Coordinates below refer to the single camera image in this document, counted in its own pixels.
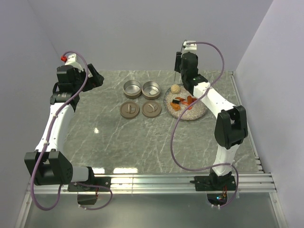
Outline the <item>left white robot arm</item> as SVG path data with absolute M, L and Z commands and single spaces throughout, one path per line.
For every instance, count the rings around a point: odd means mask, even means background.
M 58 81 L 50 97 L 50 115 L 45 131 L 35 150 L 24 157 L 31 183 L 36 186 L 79 182 L 83 190 L 90 191 L 96 185 L 91 167 L 75 167 L 63 154 L 68 126 L 80 100 L 78 91 L 100 87 L 104 81 L 92 64 L 87 68 L 82 71 L 72 65 L 57 68 Z

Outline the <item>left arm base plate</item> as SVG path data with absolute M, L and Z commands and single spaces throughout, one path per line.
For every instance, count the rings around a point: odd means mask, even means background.
M 69 192 L 108 192 L 111 187 L 111 177 L 95 177 L 93 182 L 70 183 Z

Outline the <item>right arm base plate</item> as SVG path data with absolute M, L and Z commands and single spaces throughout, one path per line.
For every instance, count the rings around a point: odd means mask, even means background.
M 190 183 L 195 185 L 196 191 L 232 191 L 236 189 L 234 176 L 195 176 Z

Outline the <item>beige steamed bun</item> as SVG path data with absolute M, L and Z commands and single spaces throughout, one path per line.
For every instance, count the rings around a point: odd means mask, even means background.
M 181 91 L 181 87 L 177 84 L 171 86 L 171 92 L 173 94 L 178 94 Z

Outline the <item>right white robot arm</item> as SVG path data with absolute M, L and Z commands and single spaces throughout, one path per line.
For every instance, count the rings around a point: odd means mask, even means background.
M 216 118 L 214 136 L 218 150 L 209 176 L 201 183 L 207 190 L 221 190 L 235 183 L 231 165 L 240 144 L 248 136 L 246 110 L 227 101 L 198 73 L 195 53 L 177 52 L 174 70 L 180 73 L 184 88 L 196 98 L 195 103 L 203 103 Z

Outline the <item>metal tongs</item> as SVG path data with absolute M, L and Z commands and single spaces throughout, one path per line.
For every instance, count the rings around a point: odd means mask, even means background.
M 183 49 L 185 48 L 185 45 L 184 45 L 185 42 L 187 42 L 186 39 L 183 41 L 180 51 L 176 52 L 175 65 L 174 65 L 175 73 L 174 73 L 174 80 L 173 80 L 174 83 L 176 80 L 177 73 L 180 73 L 181 55 L 182 55 Z

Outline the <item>orange fried nugget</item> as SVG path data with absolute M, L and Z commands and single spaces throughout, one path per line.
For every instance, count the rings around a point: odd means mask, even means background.
M 179 111 L 181 109 L 179 104 L 171 102 L 170 105 L 171 105 L 171 107 L 173 108 L 174 111 Z

